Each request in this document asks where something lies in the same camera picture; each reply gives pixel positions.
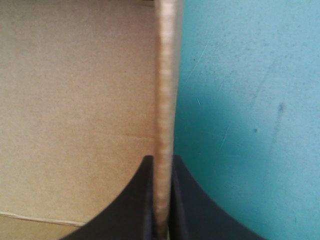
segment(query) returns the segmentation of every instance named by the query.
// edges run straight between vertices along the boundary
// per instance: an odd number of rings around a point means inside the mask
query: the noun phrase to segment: cardboard surface
[[[87,222],[154,147],[154,9],[0,2],[0,211]]]
[[[77,227],[0,216],[2,240],[57,240]]]

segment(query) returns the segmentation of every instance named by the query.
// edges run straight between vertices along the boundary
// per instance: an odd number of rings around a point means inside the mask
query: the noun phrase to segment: blue wall
[[[185,0],[175,153],[272,240],[320,239],[320,1]]]

